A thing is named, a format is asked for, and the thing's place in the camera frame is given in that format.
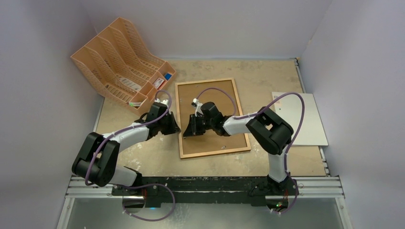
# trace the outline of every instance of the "label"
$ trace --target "label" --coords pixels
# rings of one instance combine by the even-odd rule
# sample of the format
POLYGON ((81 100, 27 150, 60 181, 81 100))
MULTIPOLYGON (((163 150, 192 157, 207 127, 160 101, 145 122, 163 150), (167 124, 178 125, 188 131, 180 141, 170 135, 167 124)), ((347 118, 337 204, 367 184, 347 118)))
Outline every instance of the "label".
POLYGON ((162 78, 158 78, 158 79, 153 83, 153 86, 154 86, 155 88, 159 88, 159 87, 162 85, 163 82, 164 82, 164 80, 163 80, 162 78))
MULTIPOLYGON (((277 99, 277 98, 278 98, 278 95, 274 95, 274 96, 273 96, 273 100, 275 100, 275 99, 277 99)), ((277 102, 275 102, 275 104, 280 104, 280 105, 281 105, 281 99, 278 100, 277 102)))
POLYGON ((124 78, 124 77, 120 77, 119 81, 122 84, 124 84, 125 86, 127 86, 127 87, 129 87, 129 88, 131 88, 132 90, 135 90, 135 91, 139 91, 142 88, 139 84, 137 84, 137 83, 135 83, 135 82, 133 82, 133 81, 127 79, 127 78, 124 78))

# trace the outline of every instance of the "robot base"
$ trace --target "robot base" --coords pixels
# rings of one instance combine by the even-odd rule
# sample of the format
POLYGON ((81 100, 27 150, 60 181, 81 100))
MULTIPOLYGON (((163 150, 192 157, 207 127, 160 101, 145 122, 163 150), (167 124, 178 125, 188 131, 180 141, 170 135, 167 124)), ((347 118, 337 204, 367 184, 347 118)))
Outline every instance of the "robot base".
MULTIPOLYGON (((287 208, 282 197, 295 194, 294 183, 288 177, 277 183, 267 177, 143 177, 138 175, 134 186, 159 183, 169 187, 176 203, 250 204, 253 207, 268 206, 270 209, 287 208), (268 199, 266 196, 280 196, 268 199)), ((144 196, 146 208, 159 208, 161 203, 171 203, 170 193, 163 187, 144 189, 113 188, 113 196, 144 196)))

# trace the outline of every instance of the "cork board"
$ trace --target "cork board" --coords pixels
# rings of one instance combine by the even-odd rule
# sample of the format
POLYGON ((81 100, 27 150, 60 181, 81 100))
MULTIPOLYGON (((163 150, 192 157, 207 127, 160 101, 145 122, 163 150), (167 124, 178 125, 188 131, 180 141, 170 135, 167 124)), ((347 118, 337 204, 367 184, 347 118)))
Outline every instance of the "cork board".
MULTIPOLYGON (((181 134, 179 134, 180 158, 227 154, 251 149, 247 134, 224 137, 208 130, 201 136, 182 137, 189 123, 190 115, 195 112, 195 108, 191 106, 192 100, 208 87, 218 87, 227 92, 236 103, 236 115, 242 115, 233 78, 176 83, 177 122, 181 129, 181 134)), ((204 92, 199 100, 202 103, 214 102, 223 115, 231 115, 234 111, 229 98, 217 90, 204 92)))

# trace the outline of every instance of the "purple cable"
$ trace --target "purple cable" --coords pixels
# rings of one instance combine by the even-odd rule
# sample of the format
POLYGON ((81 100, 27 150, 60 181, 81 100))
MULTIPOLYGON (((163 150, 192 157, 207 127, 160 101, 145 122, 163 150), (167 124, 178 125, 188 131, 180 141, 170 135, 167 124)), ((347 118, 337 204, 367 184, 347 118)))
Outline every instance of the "purple cable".
MULTIPOLYGON (((118 130, 118 131, 116 131, 114 134, 111 134, 111 135, 109 135, 108 137, 106 137, 106 138, 101 142, 101 144, 98 146, 97 150, 96 150, 96 151, 94 152, 94 154, 93 154, 93 158, 91 159, 91 162, 90 162, 90 165, 89 165, 89 168, 88 168, 88 170, 87 170, 86 177, 85 177, 85 184, 86 184, 87 186, 93 184, 93 183, 88 183, 88 179, 89 179, 89 177, 90 177, 91 168, 93 167, 94 162, 96 161, 97 155, 98 155, 98 153, 100 153, 100 151, 101 151, 101 148, 104 146, 104 144, 105 144, 109 139, 111 139, 114 135, 120 134, 120 133, 125 132, 125 131, 127 131, 127 130, 132 130, 132 129, 137 128, 137 127, 141 127, 141 126, 145 126, 145 125, 149 125, 149 124, 152 124, 152 123, 154 123, 154 122, 157 122, 159 119, 161 119, 162 117, 164 117, 164 116, 169 112, 169 109, 170 109, 170 107, 171 107, 171 96, 170 96, 170 94, 169 94, 167 91, 165 91, 165 90, 159 90, 159 91, 157 91, 156 94, 155 94, 155 99, 157 98, 157 95, 158 95, 159 92, 164 92, 164 93, 167 94, 167 96, 169 97, 169 104, 168 104, 168 106, 167 106, 166 111, 165 111, 161 116, 157 117, 156 119, 154 119, 154 120, 152 120, 152 121, 150 121, 150 122, 143 123, 143 124, 139 124, 139 125, 136 125, 136 126, 134 126, 134 127, 132 127, 132 126, 126 127, 126 128, 124 128, 124 129, 118 130)), ((130 216, 133 216, 133 217, 135 217, 135 218, 137 218, 137 219, 140 219, 140 220, 149 221, 149 222, 160 221, 160 220, 163 220, 163 219, 167 218, 169 215, 171 215, 171 214, 174 212, 174 209, 175 209, 175 207, 176 207, 176 201, 175 201, 175 199, 174 199, 174 194, 173 194, 173 192, 172 192, 168 187, 166 187, 165 185, 162 185, 162 184, 147 184, 147 185, 142 185, 142 186, 138 186, 138 187, 127 187, 127 186, 123 186, 123 187, 124 187, 124 188, 129 188, 129 189, 138 189, 138 188, 149 187, 149 186, 154 186, 154 185, 156 185, 156 186, 162 186, 162 187, 164 187, 165 189, 167 189, 167 190, 170 192, 171 197, 173 198, 173 206, 171 207, 171 210, 168 212, 167 215, 165 215, 164 217, 159 218, 159 219, 145 219, 145 218, 142 218, 142 217, 133 215, 132 213, 129 213, 129 212, 125 209, 125 207, 123 206, 124 211, 125 211, 128 215, 130 215, 130 216)))
POLYGON ((175 201, 175 199, 174 199, 174 194, 173 194, 173 192, 170 190, 170 188, 166 187, 166 186, 163 185, 163 184, 147 184, 147 185, 142 185, 142 186, 138 186, 138 187, 127 187, 127 186, 122 186, 122 187, 127 188, 127 189, 138 189, 138 188, 150 187, 150 186, 155 186, 155 185, 156 185, 156 186, 161 186, 161 187, 164 187, 165 189, 167 189, 167 190, 170 192, 171 198, 173 199, 173 204, 172 204, 172 206, 171 206, 171 209, 170 209, 170 211, 169 211, 165 216, 163 216, 162 218, 159 218, 159 219, 146 219, 146 218, 142 218, 142 217, 136 216, 136 215, 134 215, 134 214, 128 212, 127 209, 125 209, 124 204, 122 204, 122 208, 123 208, 124 212, 127 213, 129 216, 132 216, 132 217, 135 217, 135 218, 137 218, 137 219, 140 219, 140 220, 143 220, 143 221, 147 221, 147 222, 156 222, 156 221, 164 220, 165 218, 169 217, 169 215, 171 215, 171 214, 174 212, 174 209, 175 209, 175 207, 176 207, 176 201, 175 201))
POLYGON ((145 126, 145 125, 149 125, 149 124, 152 124, 152 123, 154 123, 154 122, 157 122, 159 119, 161 119, 163 116, 165 116, 165 115, 169 112, 169 109, 170 109, 170 107, 171 107, 171 96, 170 96, 170 94, 169 94, 167 91, 165 91, 165 90, 159 90, 159 91, 157 91, 156 94, 155 94, 155 99, 157 98, 157 95, 158 95, 159 92, 163 92, 163 93, 167 94, 167 96, 169 97, 169 104, 168 104, 168 107, 167 107, 166 111, 165 111, 161 116, 157 117, 156 119, 154 119, 154 120, 152 120, 152 121, 150 121, 150 122, 142 123, 142 124, 139 124, 139 125, 134 126, 134 127, 132 127, 132 126, 125 127, 124 129, 118 130, 118 131, 114 132, 113 134, 109 135, 108 137, 106 137, 106 138, 101 142, 101 144, 98 146, 97 150, 96 150, 96 151, 94 152, 94 154, 93 154, 93 158, 92 158, 91 161, 90 161, 90 165, 89 165, 89 168, 87 169, 86 177, 85 177, 85 184, 86 184, 87 186, 94 184, 94 183, 89 183, 89 182, 88 182, 89 177, 90 177, 90 171, 91 171, 91 168, 92 168, 93 165, 94 165, 94 162, 96 161, 97 155, 98 155, 98 154, 100 153, 100 151, 101 151, 101 148, 103 148, 103 146, 105 145, 105 143, 106 143, 109 139, 111 139, 112 137, 114 137, 114 135, 120 134, 120 133, 125 132, 125 131, 127 131, 127 130, 132 130, 132 129, 135 129, 135 128, 137 128, 137 127, 141 127, 141 126, 145 126))
POLYGON ((222 89, 220 89, 220 88, 217 88, 217 87, 209 87, 209 88, 206 88, 206 89, 204 89, 202 92, 200 92, 200 94, 198 94, 198 96, 197 96, 196 99, 198 99, 198 98, 201 96, 201 94, 203 94, 205 91, 208 91, 208 90, 217 90, 217 91, 220 91, 220 92, 224 93, 226 96, 228 96, 228 98, 229 98, 229 99, 231 100, 231 102, 232 102, 232 105, 234 106, 234 113, 232 114, 232 116, 234 116, 234 115, 236 114, 236 104, 235 104, 234 99, 233 99, 228 93, 226 93, 224 90, 222 90, 222 89))
POLYGON ((304 113, 305 113, 304 99, 302 98, 302 96, 300 94, 298 94, 296 92, 284 93, 281 96, 277 97, 275 100, 271 101, 271 103, 269 103, 265 108, 263 108, 259 112, 255 113, 255 114, 251 114, 250 116, 249 115, 244 115, 244 116, 235 118, 235 119, 242 119, 242 118, 247 118, 247 117, 252 117, 252 116, 259 115, 259 114, 263 113, 266 109, 268 109, 270 106, 272 106, 275 102, 277 102, 278 100, 280 100, 280 99, 282 99, 282 98, 284 98, 284 97, 286 97, 287 95, 290 95, 290 94, 294 94, 294 95, 298 96, 298 98, 301 100, 301 106, 302 106, 301 118, 299 120, 297 131, 295 132, 294 136, 292 137, 290 144, 287 146, 286 153, 284 154, 284 168, 286 168, 285 172, 286 172, 288 178, 290 178, 292 180, 292 182, 294 183, 294 185, 295 185, 295 196, 294 196, 294 199, 293 199, 292 203, 289 205, 289 207, 287 209, 285 209, 284 211, 279 212, 279 214, 284 214, 287 211, 289 211, 294 206, 295 202, 297 201, 297 197, 298 197, 298 185, 297 185, 297 182, 291 177, 290 173, 288 173, 288 171, 287 171, 287 154, 288 154, 288 151, 290 150, 292 144, 294 143, 295 139, 297 138, 299 130, 301 129, 301 126, 302 126, 302 122, 304 121, 304 113))

